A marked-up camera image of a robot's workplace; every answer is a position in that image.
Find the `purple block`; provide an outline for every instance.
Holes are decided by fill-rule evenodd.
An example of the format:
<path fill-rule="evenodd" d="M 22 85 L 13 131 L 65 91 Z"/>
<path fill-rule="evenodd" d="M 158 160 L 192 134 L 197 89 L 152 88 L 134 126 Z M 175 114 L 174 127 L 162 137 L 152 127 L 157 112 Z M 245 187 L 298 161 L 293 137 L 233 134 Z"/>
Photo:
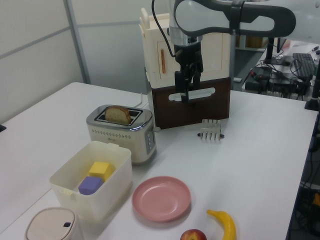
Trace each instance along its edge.
<path fill-rule="evenodd" d="M 83 195 L 94 194 L 102 184 L 100 177 L 86 176 L 79 186 L 79 192 Z"/>

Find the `bread slice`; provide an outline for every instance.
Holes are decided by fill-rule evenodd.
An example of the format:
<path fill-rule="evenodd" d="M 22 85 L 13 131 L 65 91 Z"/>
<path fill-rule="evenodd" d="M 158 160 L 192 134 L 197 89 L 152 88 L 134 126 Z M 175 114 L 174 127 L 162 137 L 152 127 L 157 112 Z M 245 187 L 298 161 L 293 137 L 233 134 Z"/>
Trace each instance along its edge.
<path fill-rule="evenodd" d="M 131 117 L 129 110 L 123 106 L 109 106 L 105 109 L 104 119 L 114 124 L 129 125 Z"/>

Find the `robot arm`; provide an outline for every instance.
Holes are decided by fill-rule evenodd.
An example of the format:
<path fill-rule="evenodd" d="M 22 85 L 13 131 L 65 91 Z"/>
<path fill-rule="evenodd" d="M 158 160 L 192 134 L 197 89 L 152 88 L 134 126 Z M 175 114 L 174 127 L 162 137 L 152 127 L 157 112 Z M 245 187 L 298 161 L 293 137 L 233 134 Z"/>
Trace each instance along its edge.
<path fill-rule="evenodd" d="M 229 33 L 257 37 L 286 37 L 320 43 L 319 0 L 168 0 L 169 33 L 180 71 L 175 73 L 176 91 L 187 102 L 193 79 L 199 87 L 203 71 L 202 35 Z"/>
<path fill-rule="evenodd" d="M 229 33 L 320 43 L 318 0 L 169 0 L 170 26 L 197 37 Z"/>

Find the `banana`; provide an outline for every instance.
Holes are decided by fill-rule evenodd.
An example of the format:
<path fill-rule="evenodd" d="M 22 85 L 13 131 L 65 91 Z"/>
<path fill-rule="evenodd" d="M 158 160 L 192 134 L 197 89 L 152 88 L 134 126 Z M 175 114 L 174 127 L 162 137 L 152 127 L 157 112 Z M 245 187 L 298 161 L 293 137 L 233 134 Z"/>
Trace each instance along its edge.
<path fill-rule="evenodd" d="M 236 225 L 232 217 L 225 211 L 207 210 L 207 214 L 214 216 L 224 227 L 222 240 L 236 240 Z"/>

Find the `metal toast rack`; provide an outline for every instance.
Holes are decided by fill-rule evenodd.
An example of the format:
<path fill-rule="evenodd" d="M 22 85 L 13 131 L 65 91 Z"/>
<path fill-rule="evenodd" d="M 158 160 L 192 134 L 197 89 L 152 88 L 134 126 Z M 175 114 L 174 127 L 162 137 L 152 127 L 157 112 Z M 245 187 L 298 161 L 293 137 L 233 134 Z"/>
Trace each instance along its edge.
<path fill-rule="evenodd" d="M 221 134 L 221 121 L 215 119 L 202 119 L 202 127 L 200 133 L 197 135 L 201 139 L 204 137 L 205 140 L 208 136 L 210 140 L 212 136 L 214 140 L 216 140 L 216 137 L 218 136 L 219 141 L 225 137 Z"/>

